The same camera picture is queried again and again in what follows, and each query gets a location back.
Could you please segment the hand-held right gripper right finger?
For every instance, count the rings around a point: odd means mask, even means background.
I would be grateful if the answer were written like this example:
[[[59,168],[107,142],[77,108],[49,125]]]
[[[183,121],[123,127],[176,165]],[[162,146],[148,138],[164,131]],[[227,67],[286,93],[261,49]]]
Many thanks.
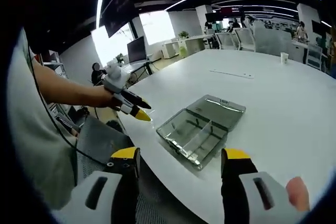
[[[224,223],[299,223],[302,212],[289,201],[284,186],[259,172],[242,150],[221,150]]]

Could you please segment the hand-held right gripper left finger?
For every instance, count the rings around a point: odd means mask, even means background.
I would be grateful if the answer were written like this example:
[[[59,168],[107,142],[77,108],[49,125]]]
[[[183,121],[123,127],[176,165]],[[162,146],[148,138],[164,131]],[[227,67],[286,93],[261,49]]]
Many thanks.
[[[52,215],[58,223],[135,223],[139,195],[140,149],[113,153],[104,170],[94,171]]]

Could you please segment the person's left hand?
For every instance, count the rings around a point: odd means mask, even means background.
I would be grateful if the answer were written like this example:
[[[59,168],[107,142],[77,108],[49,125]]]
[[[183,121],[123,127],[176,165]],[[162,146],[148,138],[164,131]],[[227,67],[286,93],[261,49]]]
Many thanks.
[[[120,102],[104,86],[93,87],[92,105],[97,108],[111,108],[115,111],[120,110]]]

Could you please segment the person's right hand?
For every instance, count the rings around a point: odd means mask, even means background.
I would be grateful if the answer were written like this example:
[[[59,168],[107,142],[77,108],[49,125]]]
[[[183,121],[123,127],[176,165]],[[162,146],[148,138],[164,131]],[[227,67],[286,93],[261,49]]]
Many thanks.
[[[298,211],[309,211],[309,193],[301,177],[294,177],[286,185],[290,203]]]

